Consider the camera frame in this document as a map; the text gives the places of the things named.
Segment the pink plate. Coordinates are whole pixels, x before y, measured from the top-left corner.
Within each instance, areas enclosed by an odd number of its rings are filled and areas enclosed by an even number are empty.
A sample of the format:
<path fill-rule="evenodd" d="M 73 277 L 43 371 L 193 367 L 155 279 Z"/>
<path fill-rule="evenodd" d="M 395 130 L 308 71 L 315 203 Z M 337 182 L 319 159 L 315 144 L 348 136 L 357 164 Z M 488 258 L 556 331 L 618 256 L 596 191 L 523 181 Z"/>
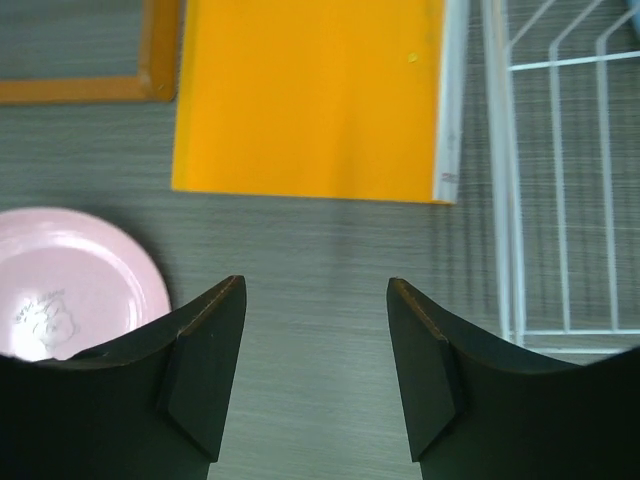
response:
<path fill-rule="evenodd" d="M 170 310 L 158 267 L 120 228 L 62 208 L 2 212 L 2 354 L 68 359 Z"/>

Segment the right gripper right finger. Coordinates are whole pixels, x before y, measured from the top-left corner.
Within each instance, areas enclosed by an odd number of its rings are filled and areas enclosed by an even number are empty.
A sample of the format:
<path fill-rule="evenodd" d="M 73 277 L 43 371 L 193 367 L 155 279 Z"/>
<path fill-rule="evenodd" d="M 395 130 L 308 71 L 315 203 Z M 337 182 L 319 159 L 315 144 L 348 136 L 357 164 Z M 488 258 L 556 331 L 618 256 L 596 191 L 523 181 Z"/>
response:
<path fill-rule="evenodd" d="M 635 479 L 639 352 L 588 365 L 505 341 L 405 280 L 387 311 L 412 460 L 426 479 Z"/>

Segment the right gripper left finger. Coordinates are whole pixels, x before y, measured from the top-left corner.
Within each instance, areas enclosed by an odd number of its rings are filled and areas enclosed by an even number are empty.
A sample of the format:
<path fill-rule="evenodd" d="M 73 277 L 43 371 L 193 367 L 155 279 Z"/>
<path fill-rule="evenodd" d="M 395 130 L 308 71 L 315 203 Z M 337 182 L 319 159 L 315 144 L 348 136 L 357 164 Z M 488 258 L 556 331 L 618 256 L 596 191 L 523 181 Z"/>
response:
<path fill-rule="evenodd" d="M 1 360 L 5 479 L 204 479 L 220 455 L 247 306 L 231 276 L 67 360 Z"/>

